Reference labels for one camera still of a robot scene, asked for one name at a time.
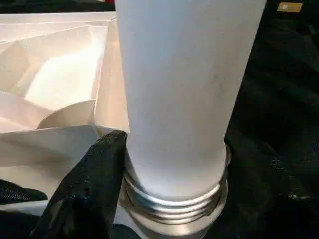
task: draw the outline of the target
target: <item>gold label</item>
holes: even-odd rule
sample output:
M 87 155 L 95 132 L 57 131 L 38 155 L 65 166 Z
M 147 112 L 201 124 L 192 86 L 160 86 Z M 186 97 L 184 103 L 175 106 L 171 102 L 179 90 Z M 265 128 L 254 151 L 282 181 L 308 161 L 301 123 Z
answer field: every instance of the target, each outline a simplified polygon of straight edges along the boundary
M 295 2 L 281 2 L 278 6 L 277 11 L 283 12 L 300 12 L 303 7 L 302 3 Z

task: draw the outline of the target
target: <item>metal threads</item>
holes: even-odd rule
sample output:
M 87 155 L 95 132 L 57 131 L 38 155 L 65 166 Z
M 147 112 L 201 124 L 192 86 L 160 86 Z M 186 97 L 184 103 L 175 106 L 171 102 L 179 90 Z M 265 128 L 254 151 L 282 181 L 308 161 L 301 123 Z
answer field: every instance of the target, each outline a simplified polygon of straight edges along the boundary
M 137 188 L 129 175 L 125 175 L 128 198 L 141 214 L 153 221 L 168 225 L 191 223 L 211 213 L 219 202 L 221 185 L 226 178 L 208 193 L 187 201 L 165 201 L 152 197 Z

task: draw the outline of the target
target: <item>white cardboard box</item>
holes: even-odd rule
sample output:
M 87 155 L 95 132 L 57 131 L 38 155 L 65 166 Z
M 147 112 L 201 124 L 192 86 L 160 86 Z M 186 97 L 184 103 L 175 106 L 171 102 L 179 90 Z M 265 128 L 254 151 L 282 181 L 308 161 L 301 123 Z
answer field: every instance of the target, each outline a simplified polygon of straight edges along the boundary
M 101 134 L 129 131 L 114 18 L 0 15 L 1 179 L 51 197 Z

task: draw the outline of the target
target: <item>metal ring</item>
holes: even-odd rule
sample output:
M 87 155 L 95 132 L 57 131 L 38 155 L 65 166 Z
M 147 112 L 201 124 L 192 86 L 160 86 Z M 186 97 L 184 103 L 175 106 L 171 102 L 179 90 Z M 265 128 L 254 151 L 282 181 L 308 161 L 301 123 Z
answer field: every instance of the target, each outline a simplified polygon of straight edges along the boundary
M 190 200 L 186 200 L 186 201 L 166 201 L 166 200 L 162 200 L 162 199 L 158 199 L 155 198 L 151 195 L 148 195 L 146 193 L 144 193 L 143 191 L 141 191 L 140 189 L 138 189 L 131 181 L 131 178 L 128 174 L 125 174 L 124 179 L 126 181 L 126 183 L 137 193 L 139 194 L 141 197 L 143 197 L 144 199 L 153 202 L 155 204 L 160 204 L 163 206 L 167 206 L 167 207 L 182 207 L 182 206 L 190 206 L 190 205 L 194 205 L 194 204 L 198 204 L 201 203 L 204 200 L 209 199 L 210 197 L 212 197 L 216 192 L 218 192 L 218 190 L 220 189 L 220 184 L 217 184 L 212 190 L 210 190 L 208 193 L 198 197 L 198 198 L 194 198 L 194 199 L 190 199 Z

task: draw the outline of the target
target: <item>black fabric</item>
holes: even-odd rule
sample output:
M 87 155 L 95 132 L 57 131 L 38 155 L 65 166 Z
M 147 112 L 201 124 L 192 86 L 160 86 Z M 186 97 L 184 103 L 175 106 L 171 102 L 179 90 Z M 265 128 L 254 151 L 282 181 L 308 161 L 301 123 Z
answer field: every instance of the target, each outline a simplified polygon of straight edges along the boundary
M 0 2 L 0 14 L 114 11 L 113 3 L 76 0 L 6 0 Z
M 31 238 L 113 238 L 126 137 L 113 131 L 90 147 L 60 183 Z
M 48 197 L 38 190 L 22 188 L 14 183 L 0 179 L 0 205 L 47 200 Z
M 39 216 L 0 211 L 0 238 L 26 239 L 38 220 Z

